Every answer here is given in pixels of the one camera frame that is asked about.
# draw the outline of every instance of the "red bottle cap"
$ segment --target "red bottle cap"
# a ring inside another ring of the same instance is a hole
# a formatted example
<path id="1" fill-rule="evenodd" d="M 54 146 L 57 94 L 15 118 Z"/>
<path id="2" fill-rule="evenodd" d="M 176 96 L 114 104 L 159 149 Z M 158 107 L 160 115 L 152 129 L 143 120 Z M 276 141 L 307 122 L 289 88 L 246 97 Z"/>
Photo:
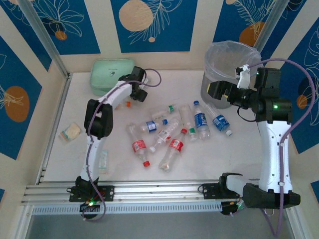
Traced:
<path id="1" fill-rule="evenodd" d="M 149 161 L 145 161 L 145 162 L 143 163 L 143 165 L 144 165 L 145 168 L 147 168 L 147 167 L 149 167 L 151 164 L 150 164 Z"/>

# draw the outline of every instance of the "green bottle cap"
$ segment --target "green bottle cap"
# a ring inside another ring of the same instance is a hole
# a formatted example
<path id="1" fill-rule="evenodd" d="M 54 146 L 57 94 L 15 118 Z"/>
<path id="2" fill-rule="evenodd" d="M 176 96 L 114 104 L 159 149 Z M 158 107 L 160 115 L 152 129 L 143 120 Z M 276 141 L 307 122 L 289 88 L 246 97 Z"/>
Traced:
<path id="1" fill-rule="evenodd" d="M 172 113 L 174 111 L 174 107 L 173 106 L 168 106 L 168 107 L 169 107 L 170 113 Z"/>

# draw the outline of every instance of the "metal pole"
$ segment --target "metal pole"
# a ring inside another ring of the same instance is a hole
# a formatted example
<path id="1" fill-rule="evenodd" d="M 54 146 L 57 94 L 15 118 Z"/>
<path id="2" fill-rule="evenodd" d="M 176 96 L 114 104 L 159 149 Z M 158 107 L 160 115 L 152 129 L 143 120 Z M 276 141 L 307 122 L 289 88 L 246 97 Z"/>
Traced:
<path id="1" fill-rule="evenodd" d="M 266 42 L 268 41 L 271 33 L 273 32 L 277 22 L 279 21 L 281 15 L 283 14 L 289 0 L 275 0 L 276 3 L 274 8 L 271 10 L 269 17 L 267 18 L 263 29 L 261 30 L 259 37 L 256 40 L 254 47 L 261 52 Z"/>
<path id="2" fill-rule="evenodd" d="M 60 72 L 65 76 L 65 79 L 68 79 L 68 72 L 62 62 L 62 59 L 60 58 L 60 54 L 56 49 L 48 32 L 46 31 L 41 19 L 33 8 L 32 3 L 29 0 L 17 0 L 17 2 L 25 18 L 28 20 L 33 31 L 44 46 L 45 50 L 47 51 L 51 59 L 55 62 Z"/>

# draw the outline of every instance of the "small packet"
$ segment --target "small packet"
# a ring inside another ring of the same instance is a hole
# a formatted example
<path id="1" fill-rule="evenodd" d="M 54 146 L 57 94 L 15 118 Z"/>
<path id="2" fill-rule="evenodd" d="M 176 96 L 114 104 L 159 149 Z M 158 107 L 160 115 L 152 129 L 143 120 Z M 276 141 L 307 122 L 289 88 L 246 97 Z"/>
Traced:
<path id="1" fill-rule="evenodd" d="M 64 142 L 70 142 L 79 136 L 80 133 L 81 128 L 76 123 L 72 123 L 59 134 L 59 138 Z"/>

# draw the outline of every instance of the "blue bottle label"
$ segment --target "blue bottle label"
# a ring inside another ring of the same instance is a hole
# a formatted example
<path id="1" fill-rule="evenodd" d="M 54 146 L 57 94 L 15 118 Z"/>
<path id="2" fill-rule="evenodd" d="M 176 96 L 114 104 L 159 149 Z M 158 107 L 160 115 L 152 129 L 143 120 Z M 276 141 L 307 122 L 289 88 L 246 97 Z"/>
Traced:
<path id="1" fill-rule="evenodd" d="M 148 128 L 149 128 L 149 133 L 150 132 L 153 132 L 153 131 L 156 131 L 156 124 L 154 121 L 149 121 L 149 122 L 146 122 Z"/>
<path id="2" fill-rule="evenodd" d="M 218 128 L 219 131 L 223 131 L 229 127 L 229 122 L 223 115 L 217 116 L 213 120 L 213 124 Z"/>
<path id="3" fill-rule="evenodd" d="M 198 113 L 195 115 L 195 124 L 197 128 L 207 125 L 207 120 L 204 113 Z"/>

